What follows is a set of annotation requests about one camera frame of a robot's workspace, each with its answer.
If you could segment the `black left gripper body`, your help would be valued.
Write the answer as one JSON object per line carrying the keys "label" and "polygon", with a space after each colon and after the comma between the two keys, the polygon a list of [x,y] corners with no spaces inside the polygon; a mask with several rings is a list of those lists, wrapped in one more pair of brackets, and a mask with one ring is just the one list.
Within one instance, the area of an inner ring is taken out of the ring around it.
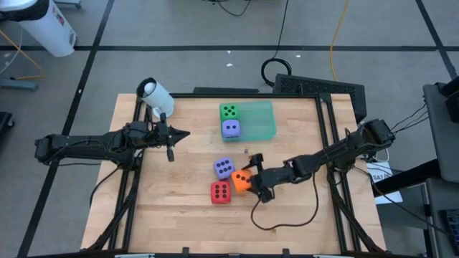
{"label": "black left gripper body", "polygon": [[161,113],[158,122],[153,121],[153,114],[145,114],[147,125],[151,126],[147,134],[147,139],[150,145],[155,148],[160,148],[161,146],[166,147],[166,154],[169,162],[174,161],[174,152],[172,142],[172,135],[170,132],[170,127],[166,122],[166,113]]}

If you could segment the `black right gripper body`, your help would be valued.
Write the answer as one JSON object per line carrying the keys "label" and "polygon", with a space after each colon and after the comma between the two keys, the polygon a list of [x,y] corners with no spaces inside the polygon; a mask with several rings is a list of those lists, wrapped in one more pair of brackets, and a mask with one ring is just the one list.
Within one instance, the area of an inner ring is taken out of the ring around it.
{"label": "black right gripper body", "polygon": [[283,183],[290,183],[293,180],[293,170],[291,168],[267,168],[262,169],[263,156],[261,153],[255,154],[250,162],[258,170],[258,173],[250,177],[251,187],[256,188],[262,194],[259,198],[261,202],[267,203],[275,198],[273,188]]}

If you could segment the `orange foam die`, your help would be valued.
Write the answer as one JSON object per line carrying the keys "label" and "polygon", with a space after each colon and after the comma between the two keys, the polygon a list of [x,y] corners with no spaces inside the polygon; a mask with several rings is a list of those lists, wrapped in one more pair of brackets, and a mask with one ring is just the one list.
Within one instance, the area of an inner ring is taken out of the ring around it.
{"label": "orange foam die", "polygon": [[231,174],[231,179],[237,193],[243,193],[251,188],[251,170],[238,170]]}

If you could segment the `purple foam die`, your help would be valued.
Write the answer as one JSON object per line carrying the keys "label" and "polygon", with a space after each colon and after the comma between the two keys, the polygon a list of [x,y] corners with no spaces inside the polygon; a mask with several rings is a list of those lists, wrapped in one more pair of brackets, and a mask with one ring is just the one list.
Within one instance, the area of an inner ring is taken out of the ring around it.
{"label": "purple foam die", "polygon": [[214,162],[214,172],[219,180],[229,178],[235,169],[235,164],[231,158],[220,158]]}
{"label": "purple foam die", "polygon": [[224,120],[222,122],[223,138],[238,138],[241,136],[240,122],[235,119]]}

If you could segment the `red foam die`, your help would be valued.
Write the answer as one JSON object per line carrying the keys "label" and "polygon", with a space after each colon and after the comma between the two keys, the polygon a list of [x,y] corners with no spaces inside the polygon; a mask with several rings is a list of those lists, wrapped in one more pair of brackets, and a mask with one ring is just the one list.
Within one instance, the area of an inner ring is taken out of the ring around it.
{"label": "red foam die", "polygon": [[212,183],[210,197],[213,204],[229,204],[232,200],[230,183],[228,181]]}

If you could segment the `teal translucent plastic bin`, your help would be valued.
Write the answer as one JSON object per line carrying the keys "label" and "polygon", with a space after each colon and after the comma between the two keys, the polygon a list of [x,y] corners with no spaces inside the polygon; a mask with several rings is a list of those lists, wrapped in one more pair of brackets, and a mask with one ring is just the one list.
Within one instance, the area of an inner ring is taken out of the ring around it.
{"label": "teal translucent plastic bin", "polygon": [[241,136],[222,138],[224,142],[271,140],[277,133],[273,104],[269,100],[254,102],[226,102],[238,105]]}

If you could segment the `green foam die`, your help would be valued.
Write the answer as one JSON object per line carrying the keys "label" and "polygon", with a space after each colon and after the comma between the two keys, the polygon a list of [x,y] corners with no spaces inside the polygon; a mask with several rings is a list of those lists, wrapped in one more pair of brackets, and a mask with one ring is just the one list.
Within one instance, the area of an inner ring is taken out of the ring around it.
{"label": "green foam die", "polygon": [[240,118],[240,112],[238,105],[235,103],[222,103],[219,106],[220,120],[238,120]]}

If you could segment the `white paper label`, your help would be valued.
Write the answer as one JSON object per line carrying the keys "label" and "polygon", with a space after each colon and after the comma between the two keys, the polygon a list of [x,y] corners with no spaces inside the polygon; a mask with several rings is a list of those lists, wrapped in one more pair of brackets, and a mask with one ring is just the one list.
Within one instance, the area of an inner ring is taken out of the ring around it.
{"label": "white paper label", "polygon": [[[393,170],[391,169],[388,162],[367,163],[366,167],[368,172],[372,175],[372,179],[375,183],[393,176]],[[390,204],[390,199],[396,203],[403,202],[401,193],[399,191],[395,191],[388,193],[385,196],[376,197],[376,205]]]}

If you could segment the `grey floor foot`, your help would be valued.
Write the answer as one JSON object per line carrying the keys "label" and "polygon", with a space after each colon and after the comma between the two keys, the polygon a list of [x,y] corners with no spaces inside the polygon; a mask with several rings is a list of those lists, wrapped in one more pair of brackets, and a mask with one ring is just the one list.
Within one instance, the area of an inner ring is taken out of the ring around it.
{"label": "grey floor foot", "polygon": [[0,78],[0,87],[34,92],[37,89],[37,84],[36,82]]}

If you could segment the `white trash bin black lid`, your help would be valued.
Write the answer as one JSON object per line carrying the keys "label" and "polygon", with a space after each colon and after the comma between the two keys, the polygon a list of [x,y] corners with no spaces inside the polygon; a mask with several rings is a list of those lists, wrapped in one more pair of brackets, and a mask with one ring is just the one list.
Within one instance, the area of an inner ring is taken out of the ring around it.
{"label": "white trash bin black lid", "polygon": [[53,0],[0,0],[0,14],[18,23],[53,57],[75,51],[77,34]]}

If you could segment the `black floor equipment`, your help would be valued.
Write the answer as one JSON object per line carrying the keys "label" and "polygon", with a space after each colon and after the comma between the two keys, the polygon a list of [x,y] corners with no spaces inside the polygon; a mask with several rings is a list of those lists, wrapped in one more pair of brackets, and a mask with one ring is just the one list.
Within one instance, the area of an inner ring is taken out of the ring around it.
{"label": "black floor equipment", "polygon": [[15,126],[11,113],[0,112],[0,133]]}

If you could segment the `black keyboard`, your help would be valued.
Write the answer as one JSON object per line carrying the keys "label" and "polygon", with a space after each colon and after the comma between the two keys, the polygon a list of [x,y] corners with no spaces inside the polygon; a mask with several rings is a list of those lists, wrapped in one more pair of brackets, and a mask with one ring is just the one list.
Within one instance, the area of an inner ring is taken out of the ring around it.
{"label": "black keyboard", "polygon": [[450,234],[453,250],[459,255],[459,209],[440,210],[440,218]]}

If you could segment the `black aluminium table frame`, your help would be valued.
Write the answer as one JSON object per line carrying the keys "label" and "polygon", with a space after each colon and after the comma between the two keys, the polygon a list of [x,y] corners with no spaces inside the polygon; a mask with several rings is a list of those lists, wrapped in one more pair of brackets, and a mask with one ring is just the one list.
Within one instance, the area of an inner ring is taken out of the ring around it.
{"label": "black aluminium table frame", "polygon": [[273,104],[277,133],[272,140],[225,143],[220,134],[219,105],[235,97],[175,95],[169,124],[190,135],[174,148],[169,162],[164,149],[146,151],[131,224],[130,252],[337,254],[340,251],[331,194],[322,168],[313,180],[282,185],[275,199],[258,204],[251,193],[234,194],[229,204],[214,205],[209,196],[216,177],[213,162],[228,156],[243,167],[261,153],[264,167],[323,147],[313,98],[258,95]]}

